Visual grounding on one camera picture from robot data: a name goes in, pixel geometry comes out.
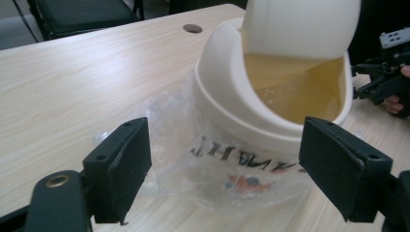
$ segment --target cable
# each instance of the cable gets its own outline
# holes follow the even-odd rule
[[[33,39],[36,41],[36,43],[38,43],[39,41],[37,40],[37,38],[34,36],[33,31],[31,30],[30,26],[28,25],[28,22],[23,14],[23,12],[21,11],[21,8],[18,6],[17,2],[15,0],[13,0],[13,2],[15,3],[15,7],[17,8],[18,14],[21,17],[21,20],[23,20],[24,25],[27,27],[27,29],[29,30],[31,36],[33,37]]]

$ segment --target hand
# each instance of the hand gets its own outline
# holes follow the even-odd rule
[[[400,71],[404,76],[410,78],[410,66],[404,66]],[[399,103],[399,101],[400,99],[396,95],[384,99],[386,110],[389,113],[397,114],[401,109],[403,109],[403,105]]]

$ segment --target plastic bag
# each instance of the plastic bag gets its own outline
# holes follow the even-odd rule
[[[192,78],[144,101],[153,166],[140,192],[179,194],[212,210],[278,204],[311,186],[296,154],[276,154],[237,140],[195,105]]]

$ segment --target floor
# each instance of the floor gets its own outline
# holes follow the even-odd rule
[[[124,1],[132,8],[133,0]],[[168,12],[169,4],[166,1],[144,0],[146,20],[168,15]],[[36,20],[30,14],[27,0],[0,0],[0,50],[43,41]]]

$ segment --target wooden table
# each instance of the wooden table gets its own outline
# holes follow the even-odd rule
[[[137,104],[176,86],[223,21],[244,11],[222,5],[0,52],[0,216],[27,205],[33,186],[81,170],[93,136],[130,119]],[[199,34],[185,24],[203,28]],[[369,101],[354,101],[343,125],[410,169],[410,124]],[[380,231],[345,223],[318,188],[256,212],[216,213],[183,197],[137,195],[127,226],[96,231]]]

